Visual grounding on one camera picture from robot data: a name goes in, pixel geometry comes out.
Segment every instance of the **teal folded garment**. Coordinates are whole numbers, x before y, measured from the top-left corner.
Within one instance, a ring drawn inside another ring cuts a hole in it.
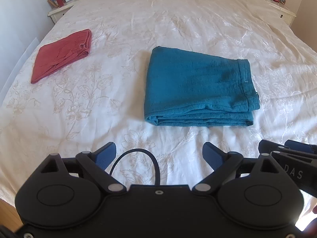
[[[153,49],[146,79],[146,121],[157,126],[250,126],[252,111],[259,108],[248,60]]]

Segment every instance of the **nightstand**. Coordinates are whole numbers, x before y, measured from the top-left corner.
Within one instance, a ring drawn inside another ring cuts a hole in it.
[[[63,17],[65,13],[68,12],[78,1],[79,0],[71,0],[68,3],[64,3],[63,7],[54,8],[47,14],[47,16],[51,17],[53,22],[56,24],[56,22],[58,22],[59,19]]]
[[[282,3],[277,3],[273,0],[266,0],[266,2],[279,13],[280,18],[282,18],[287,25],[291,26],[294,19],[296,18],[295,13],[289,11]]]

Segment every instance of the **black cable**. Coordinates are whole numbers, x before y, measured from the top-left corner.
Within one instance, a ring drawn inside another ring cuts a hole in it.
[[[156,158],[155,156],[153,156],[153,154],[145,149],[131,149],[131,150],[128,150],[127,152],[124,152],[114,163],[114,165],[112,166],[111,170],[110,170],[110,175],[112,175],[112,172],[114,171],[114,168],[115,166],[118,164],[118,162],[125,156],[125,155],[128,155],[130,153],[133,153],[133,152],[142,152],[144,154],[147,154],[152,162],[153,162],[153,165],[154,165],[154,171],[155,171],[155,182],[154,182],[154,185],[155,186],[159,186],[160,185],[160,182],[161,182],[161,174],[159,172],[159,164],[158,162],[156,161]]]

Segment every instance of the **white floral bedspread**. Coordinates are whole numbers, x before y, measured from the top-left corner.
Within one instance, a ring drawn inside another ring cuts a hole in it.
[[[41,46],[90,28],[91,54],[30,84]],[[174,47],[248,59],[261,109],[250,127],[156,127],[144,121],[151,50]],[[95,151],[109,141],[117,156],[143,148],[157,158],[161,184],[194,184],[212,172],[209,141],[257,157],[258,143],[317,144],[317,57],[264,0],[80,0],[47,34],[0,108],[0,198],[14,196],[52,152]],[[153,184],[147,156],[126,156],[114,177]],[[309,203],[305,212],[316,204]]]

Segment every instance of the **red folded pants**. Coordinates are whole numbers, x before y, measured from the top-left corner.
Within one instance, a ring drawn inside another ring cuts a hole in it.
[[[90,53],[91,35],[91,31],[85,29],[41,47],[35,60],[31,83],[85,58]]]

